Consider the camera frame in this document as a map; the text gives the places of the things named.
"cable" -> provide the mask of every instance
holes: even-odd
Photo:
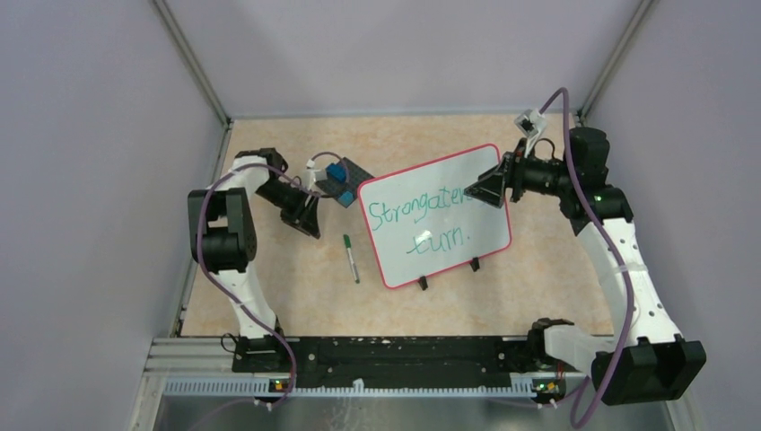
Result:
[[[206,195],[204,196],[204,201],[201,204],[201,211],[200,215],[198,217],[198,227],[197,232],[202,233],[204,231],[204,226],[206,225],[206,211],[209,208],[209,202],[211,201],[212,195],[214,192],[219,189],[220,186],[222,186],[227,180],[232,178],[233,175],[237,174],[238,172],[245,171],[250,168],[264,168],[268,169],[278,176],[286,179],[288,182],[293,184],[297,189],[311,195],[314,197],[319,197],[319,193],[315,191],[311,191],[309,189],[304,188],[301,184],[296,183],[294,179],[291,177],[285,175],[284,172],[280,171],[279,169],[270,166],[268,164],[263,163],[247,163],[243,164],[241,166],[238,166],[237,168],[231,170],[230,172],[225,173],[222,178],[217,180],[214,184],[212,184],[209,187],[209,190],[206,192]],[[204,273],[206,278],[209,279],[209,281],[216,286],[223,294],[225,294],[228,298],[231,299],[236,305],[238,305],[241,310],[243,311],[246,316],[249,317],[254,323],[256,323],[261,329],[267,331],[270,335],[275,337],[280,344],[285,347],[285,351],[288,353],[288,358],[291,361],[291,371],[289,372],[290,378],[288,379],[288,386],[285,388],[285,391],[283,392],[283,396],[280,397],[279,400],[275,401],[271,405],[268,405],[270,409],[274,409],[275,407],[280,406],[287,398],[288,395],[293,390],[294,385],[296,384],[296,356],[293,354],[293,350],[291,349],[291,346],[288,345],[288,342],[285,341],[282,335],[278,334],[277,331],[274,329],[268,327],[264,322],[257,319],[257,317],[249,310],[249,307],[247,307],[244,303],[241,302],[241,300],[236,296],[233,292],[227,289],[227,287],[223,286],[222,283],[219,282],[216,278],[212,277],[211,273],[209,272],[209,269],[206,267],[206,262],[204,261],[204,253],[202,248],[202,240],[203,235],[197,234],[196,235],[196,250],[197,250],[197,256],[198,256],[198,266],[201,268],[201,271]],[[233,404],[238,404],[240,402],[244,401],[251,401],[251,399],[245,398],[245,399],[238,399],[238,400],[232,400],[230,402],[227,402],[223,404],[222,406],[210,411],[205,416],[200,418],[193,426],[191,426],[188,431],[192,431],[198,427],[201,426],[201,424],[205,423],[207,420],[218,414],[220,411],[226,409],[227,407],[230,407]]]
[[[541,139],[539,139],[539,140],[537,141],[537,144],[538,144],[538,143],[540,143],[540,142],[542,142],[542,141],[544,141],[544,142],[547,142],[547,143],[549,143],[549,144],[550,144],[550,146],[552,146],[552,154],[550,155],[550,158],[552,158],[552,159],[555,159],[555,143],[554,143],[554,142],[552,142],[552,139],[550,139],[550,138],[548,138],[548,137],[542,137]]]
[[[230,332],[225,332],[222,334],[222,336],[219,338],[219,345],[222,346],[222,350],[224,350],[227,353],[235,353],[235,350],[230,350],[227,347],[224,346],[224,338],[230,337],[233,343],[235,343],[235,347],[238,346],[238,339],[235,338],[234,335],[232,335]]]
[[[629,271],[626,270],[626,263],[624,262],[624,258],[621,257],[621,253],[618,251],[618,247],[610,238],[608,232],[605,231],[605,228],[602,226],[600,220],[594,214],[594,211],[590,207],[587,198],[584,196],[582,185],[579,183],[576,167],[573,164],[573,154],[571,154],[571,129],[568,124],[568,117],[571,114],[571,110],[569,108],[570,102],[568,101],[568,89],[565,87],[560,87],[555,92],[555,94],[553,94],[552,97],[550,97],[549,100],[545,102],[544,106],[539,109],[539,113],[543,114],[545,110],[549,108],[552,102],[557,99],[557,96],[561,94],[563,95],[563,140],[565,145],[565,164],[568,166],[568,174],[571,177],[573,189],[576,191],[576,196],[579,198],[579,202],[582,204],[582,208],[584,208],[584,213],[586,213],[587,217],[592,221],[594,226],[599,231],[599,234],[602,236],[602,239],[605,240],[608,248],[613,253],[613,258],[616,260],[616,264],[624,269],[621,271],[621,276],[624,278],[624,285],[626,287],[626,312],[624,317],[624,325],[621,328],[621,332],[618,336],[616,348],[613,350],[613,356],[610,358],[608,369],[605,371],[605,375],[602,377],[602,381],[599,384],[599,388],[595,393],[592,402],[590,403],[589,407],[587,407],[586,411],[582,415],[582,418],[578,421],[576,420],[577,410],[579,408],[579,404],[581,403],[584,390],[586,390],[587,386],[590,383],[589,376],[587,376],[587,378],[585,378],[582,384],[579,386],[579,394],[576,395],[576,399],[573,401],[573,407],[571,409],[571,426],[579,429],[587,425],[592,415],[594,415],[595,410],[597,410],[597,407],[599,407],[600,403],[602,402],[602,396],[608,389],[610,380],[613,378],[613,374],[618,367],[618,361],[621,359],[621,355],[624,353],[626,339],[629,337],[629,330],[632,327],[632,319],[634,317],[634,286],[632,285],[632,278],[629,276]]]
[[[315,160],[317,160],[318,157],[321,157],[323,155],[332,155],[333,157],[336,157],[338,159],[338,162],[341,163],[341,166],[344,167],[344,172],[346,172],[346,180],[344,181],[344,184],[348,184],[349,183],[349,165],[346,163],[346,160],[344,160],[344,158],[341,157],[340,155],[333,153],[332,151],[320,151],[319,153],[314,154],[310,158],[309,161],[313,163]],[[320,195],[320,197],[321,198],[338,198],[338,196],[329,195],[328,193],[324,193]]]

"green marker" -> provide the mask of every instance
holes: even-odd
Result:
[[[352,256],[352,241],[349,240],[349,235],[344,233],[344,245],[346,246],[346,256],[349,257],[349,268],[352,269],[352,275],[354,275],[354,282],[359,284],[359,272],[356,270],[356,264],[354,263],[354,256]]]

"white cable tie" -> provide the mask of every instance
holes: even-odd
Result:
[[[230,168],[230,170],[227,171],[227,173],[231,174],[230,178],[227,179],[228,181],[232,180],[233,178],[237,177],[238,175],[243,175],[243,173],[248,170],[248,169],[241,169],[241,166],[245,166],[245,164],[242,164],[242,165],[239,165],[239,166],[232,166]]]
[[[317,181],[317,178],[314,174],[314,169],[307,168],[306,172],[304,173],[304,178],[302,178],[302,186],[306,189],[310,189],[315,181]]]
[[[328,172],[324,169],[312,169],[311,172],[314,175],[315,182],[328,179]]]
[[[620,274],[620,273],[622,273],[624,271],[628,272],[629,274],[631,274],[633,272],[638,272],[638,271],[645,271],[646,272],[647,271],[647,265],[645,265],[643,263],[634,263],[634,264],[631,264],[631,265],[621,265],[619,267],[613,268],[612,272],[613,272],[613,274]]]

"whiteboard stand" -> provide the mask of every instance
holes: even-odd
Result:
[[[476,256],[470,261],[470,268],[473,269],[473,272],[476,272],[479,269],[481,269],[481,263],[480,263],[480,260],[478,259],[478,256]],[[423,291],[428,290],[428,278],[426,278],[425,276],[418,278],[417,284],[420,285],[421,290]]]

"pink whiteboard frame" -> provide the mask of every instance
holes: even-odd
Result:
[[[386,283],[386,278],[383,276],[383,268],[381,267],[381,260],[378,257],[378,249],[375,247],[375,240],[372,238],[372,229],[370,227],[370,220],[367,218],[367,213],[364,210],[364,202],[362,201],[362,187],[364,187],[367,184],[370,184],[372,182],[375,182],[375,181],[384,180],[384,179],[387,179],[389,177],[393,177],[395,175],[399,175],[400,173],[409,172],[409,171],[412,171],[412,170],[415,170],[415,169],[418,169],[418,168],[422,168],[424,166],[428,166],[429,164],[438,163],[438,162],[450,159],[452,157],[457,157],[457,156],[462,155],[462,154],[470,153],[472,151],[477,151],[477,150],[480,150],[481,148],[484,148],[484,147],[487,147],[487,146],[491,146],[494,149],[494,152],[497,155],[496,162],[499,163],[501,155],[500,155],[500,152],[499,152],[499,148],[497,148],[497,145],[494,145],[494,144],[483,144],[483,145],[475,146],[473,148],[469,148],[467,150],[459,151],[459,152],[457,152],[455,154],[445,155],[445,156],[440,157],[438,159],[431,160],[430,162],[416,164],[415,166],[411,166],[409,168],[405,168],[405,169],[402,169],[400,171],[396,171],[396,172],[392,172],[392,173],[387,173],[386,175],[382,175],[380,177],[376,177],[376,178],[373,178],[371,180],[367,180],[367,181],[363,182],[362,184],[360,184],[359,188],[357,189],[357,195],[359,197],[360,207],[362,207],[362,216],[364,217],[364,225],[367,227],[367,234],[370,235],[370,243],[372,244],[372,251],[373,251],[373,253],[375,253],[375,263],[378,265],[378,270],[380,271],[380,279],[383,280],[383,285],[385,287],[387,287],[388,289],[391,289],[391,290],[399,289],[400,287],[408,286],[408,285],[411,285],[413,283],[416,283],[417,280],[410,280],[410,281],[408,281],[406,283],[403,283],[403,284],[401,284],[399,286],[389,286],[389,284]],[[495,253],[497,253],[499,251],[505,250],[508,247],[510,247],[510,245],[512,244],[512,228],[511,228],[511,225],[510,225],[510,211],[507,208],[507,203],[505,203],[505,205],[504,205],[504,213],[505,213],[506,218],[507,218],[507,232],[510,235],[510,242],[508,242],[507,245],[505,245],[501,249],[498,249],[498,250],[492,251],[490,253],[487,253],[484,256],[478,256],[479,259],[485,258],[486,256],[491,256],[491,255],[493,255],[493,254],[495,254]],[[448,271],[448,270],[450,270],[452,268],[456,268],[456,267],[459,267],[461,265],[465,265],[466,263],[470,263],[470,259],[468,259],[468,260],[466,260],[464,262],[456,263],[456,264],[452,265],[451,267],[447,267],[447,268],[438,270],[438,271],[436,271],[436,272],[434,272],[432,274],[427,274],[427,275],[425,275],[425,277],[426,278],[433,277],[436,274],[441,274],[444,271]]]

